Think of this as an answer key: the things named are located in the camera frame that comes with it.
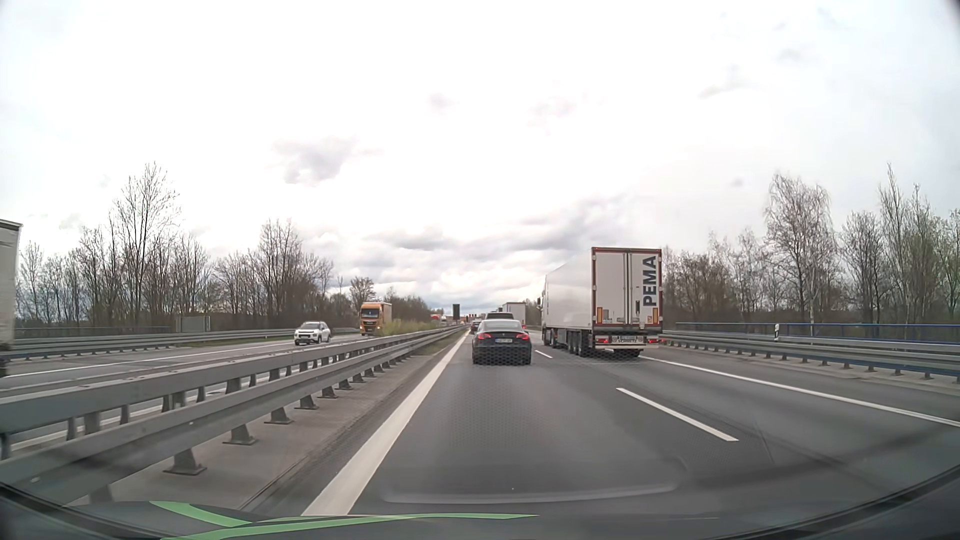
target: black car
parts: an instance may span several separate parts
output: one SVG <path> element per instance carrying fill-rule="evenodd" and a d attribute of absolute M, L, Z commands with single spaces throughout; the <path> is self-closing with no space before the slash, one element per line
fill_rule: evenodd
<path fill-rule="evenodd" d="M 473 363 L 530 365 L 534 347 L 530 334 L 514 319 L 486 319 L 473 336 Z"/>

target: windshield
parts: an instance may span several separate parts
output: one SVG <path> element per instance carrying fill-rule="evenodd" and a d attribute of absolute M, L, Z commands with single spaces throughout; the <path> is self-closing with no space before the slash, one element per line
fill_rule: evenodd
<path fill-rule="evenodd" d="M 483 331 L 501 331 L 501 330 L 523 330 L 518 321 L 484 321 L 480 326 Z"/>
<path fill-rule="evenodd" d="M 0 499 L 960 540 L 954 479 L 960 0 L 0 0 Z"/>

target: grass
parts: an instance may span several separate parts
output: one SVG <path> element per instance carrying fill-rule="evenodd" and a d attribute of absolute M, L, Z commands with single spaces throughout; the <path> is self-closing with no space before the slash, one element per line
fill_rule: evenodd
<path fill-rule="evenodd" d="M 377 337 L 383 335 L 400 335 L 414 331 L 433 330 L 440 327 L 440 323 L 421 323 L 417 321 L 390 321 L 376 332 Z"/>

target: white car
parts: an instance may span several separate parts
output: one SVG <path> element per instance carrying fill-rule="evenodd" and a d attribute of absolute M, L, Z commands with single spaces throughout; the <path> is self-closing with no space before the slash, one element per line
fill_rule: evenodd
<path fill-rule="evenodd" d="M 330 327 L 324 321 L 307 321 L 294 331 L 294 345 L 329 342 Z"/>

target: highway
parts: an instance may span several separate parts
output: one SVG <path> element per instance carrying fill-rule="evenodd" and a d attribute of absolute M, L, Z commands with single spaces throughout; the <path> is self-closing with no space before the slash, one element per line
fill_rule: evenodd
<path fill-rule="evenodd" d="M 289 511 L 753 509 L 783 523 L 958 463 L 960 394 L 669 348 L 584 358 L 534 339 L 531 366 L 478 366 L 466 336 Z"/>
<path fill-rule="evenodd" d="M 211 347 L 183 347 L 177 349 L 159 349 L 129 353 L 111 353 L 109 355 L 67 356 L 64 358 L 50 358 L 46 360 L 18 360 L 11 364 L 11 375 L 0 379 L 0 396 L 5 388 L 16 388 L 31 384 L 43 384 L 59 380 L 75 380 L 85 377 L 115 375 L 122 379 L 135 374 L 137 370 L 157 367 L 178 367 L 184 365 L 210 363 L 218 360 L 236 359 L 244 356 L 262 356 L 282 353 L 291 350 L 318 350 L 331 345 L 351 343 L 367 339 L 359 334 L 333 336 L 330 343 L 318 345 L 295 346 L 291 339 L 270 341 L 267 343 L 246 343 Z M 267 380 L 267 374 L 258 376 L 257 381 Z M 226 384 L 213 385 L 207 388 L 207 395 L 215 396 L 226 390 Z M 187 402 L 196 402 L 197 393 L 189 392 Z M 131 419 L 141 418 L 144 415 L 157 413 L 162 410 L 162 400 L 150 400 L 130 407 Z M 117 409 L 106 411 L 103 415 L 103 427 L 115 426 L 120 421 L 120 412 Z M 78 422 L 77 430 L 83 434 L 83 423 Z M 45 426 L 36 430 L 16 433 L 11 437 L 14 454 L 22 451 L 35 450 L 65 440 L 67 426 L 65 423 Z"/>

